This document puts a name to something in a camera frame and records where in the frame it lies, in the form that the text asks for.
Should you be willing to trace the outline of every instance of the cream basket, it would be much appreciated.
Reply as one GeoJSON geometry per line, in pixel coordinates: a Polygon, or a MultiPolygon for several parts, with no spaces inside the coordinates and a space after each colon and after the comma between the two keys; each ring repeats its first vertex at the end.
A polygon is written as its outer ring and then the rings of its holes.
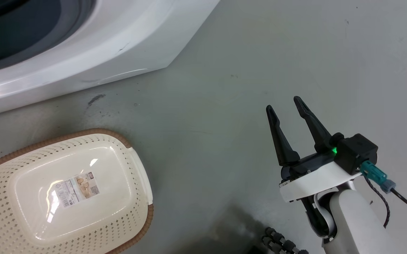
{"type": "Polygon", "coordinates": [[[0,254],[118,254],[152,218],[144,166],[116,132],[90,129],[0,158],[0,254]]]}

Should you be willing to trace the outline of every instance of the product label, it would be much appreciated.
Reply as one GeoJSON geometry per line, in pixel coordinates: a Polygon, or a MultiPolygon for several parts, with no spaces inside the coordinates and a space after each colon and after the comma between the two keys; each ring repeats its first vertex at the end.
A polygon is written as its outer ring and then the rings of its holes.
{"type": "Polygon", "coordinates": [[[84,173],[56,184],[63,207],[70,207],[100,193],[92,172],[84,173]]]}

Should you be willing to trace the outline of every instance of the washing machine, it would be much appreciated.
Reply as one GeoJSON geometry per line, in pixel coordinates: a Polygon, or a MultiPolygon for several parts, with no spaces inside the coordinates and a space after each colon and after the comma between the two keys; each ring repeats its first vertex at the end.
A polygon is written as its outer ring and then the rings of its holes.
{"type": "Polygon", "coordinates": [[[0,0],[0,112],[167,67],[219,0],[0,0]]]}

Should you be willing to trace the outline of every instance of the concrete floor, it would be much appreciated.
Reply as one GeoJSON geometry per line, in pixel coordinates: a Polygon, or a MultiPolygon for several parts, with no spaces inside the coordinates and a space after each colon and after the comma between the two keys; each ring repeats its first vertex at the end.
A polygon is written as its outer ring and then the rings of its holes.
{"type": "MultiPolygon", "coordinates": [[[[154,193],[153,224],[129,253],[238,254],[269,225],[322,254],[303,206],[279,195],[265,107],[301,156],[313,140],[294,95],[329,132],[370,138],[407,196],[407,28],[390,18],[398,1],[318,4],[222,0],[168,68],[0,114],[0,156],[108,128],[131,141],[154,193]]],[[[384,220],[379,198],[356,185],[384,220]]],[[[407,249],[407,207],[387,199],[387,230],[407,249]]]]}

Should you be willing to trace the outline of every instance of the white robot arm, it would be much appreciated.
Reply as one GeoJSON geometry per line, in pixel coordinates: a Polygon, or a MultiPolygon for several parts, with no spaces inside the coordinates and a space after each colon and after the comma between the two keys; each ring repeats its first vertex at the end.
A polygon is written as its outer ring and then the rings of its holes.
{"type": "MultiPolygon", "coordinates": [[[[389,217],[383,225],[352,183],[363,175],[378,183],[385,193],[393,192],[400,197],[394,190],[394,182],[375,166],[378,147],[360,134],[350,138],[344,138],[341,133],[330,135],[300,97],[295,96],[294,102],[307,122],[316,153],[300,158],[280,129],[273,108],[267,106],[271,134],[282,166],[279,187],[283,199],[302,202],[327,254],[397,253],[385,230],[389,217]]],[[[276,249],[276,253],[294,252],[285,247],[276,249]]]]}

